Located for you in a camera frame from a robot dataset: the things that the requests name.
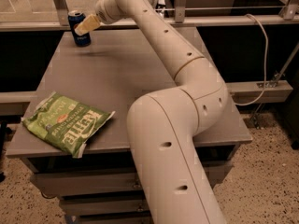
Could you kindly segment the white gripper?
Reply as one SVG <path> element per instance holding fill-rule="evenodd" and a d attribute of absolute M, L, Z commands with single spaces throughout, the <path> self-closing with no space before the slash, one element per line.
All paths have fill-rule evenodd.
<path fill-rule="evenodd" d="M 100 27 L 101 22 L 104 24 L 112 24 L 121 20 L 124 13 L 118 7 L 115 0 L 98 0 L 95 4 L 96 15 L 88 15 L 81 23 L 75 27 L 77 35 L 86 35 Z"/>

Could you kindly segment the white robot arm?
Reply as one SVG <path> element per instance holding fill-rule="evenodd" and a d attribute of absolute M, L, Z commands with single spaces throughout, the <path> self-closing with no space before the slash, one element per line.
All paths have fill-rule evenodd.
<path fill-rule="evenodd" d="M 99 0 L 83 35 L 131 18 L 162 61 L 175 87 L 148 93 L 127 115 L 130 149 L 154 224 L 227 224 L 193 137 L 221 117 L 229 93 L 216 66 L 154 9 L 154 0 Z"/>

